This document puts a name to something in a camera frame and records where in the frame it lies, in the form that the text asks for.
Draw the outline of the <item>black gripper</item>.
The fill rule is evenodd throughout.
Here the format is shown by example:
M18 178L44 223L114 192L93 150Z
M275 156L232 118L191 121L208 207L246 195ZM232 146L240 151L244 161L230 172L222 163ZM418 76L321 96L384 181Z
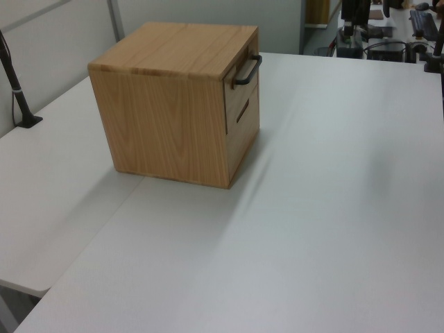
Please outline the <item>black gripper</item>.
M346 44L352 44L355 34L354 25L359 25L363 39L368 39L369 0L343 0L341 4L341 19L343 39Z

